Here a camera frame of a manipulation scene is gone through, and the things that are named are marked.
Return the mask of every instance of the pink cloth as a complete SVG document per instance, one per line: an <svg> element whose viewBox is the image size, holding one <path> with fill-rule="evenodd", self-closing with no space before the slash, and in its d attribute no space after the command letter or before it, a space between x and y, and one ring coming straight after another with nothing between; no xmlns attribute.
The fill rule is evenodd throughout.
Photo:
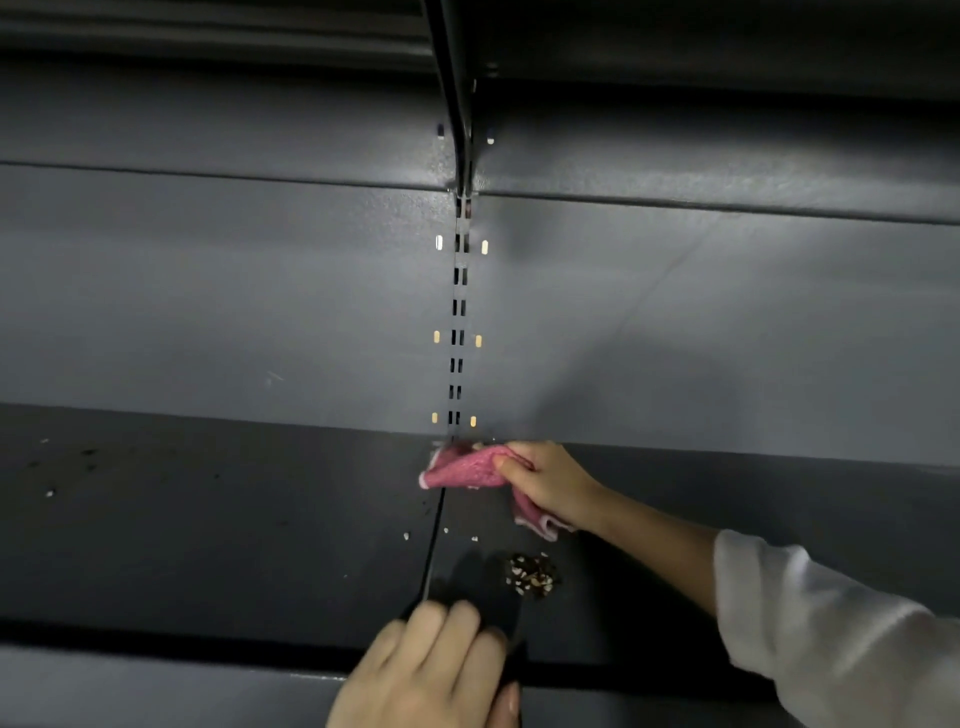
<svg viewBox="0 0 960 728"><path fill-rule="evenodd" d="M420 474L421 488L499 488L508 485L507 479L493 466L497 455L514 458L527 470L533 465L506 445L493 445L479 450L470 443L453 443L433 453L427 469ZM552 513L538 507L520 490L514 491L514 523L525 525L547 541L556 541L558 528L574 530Z"/></svg>

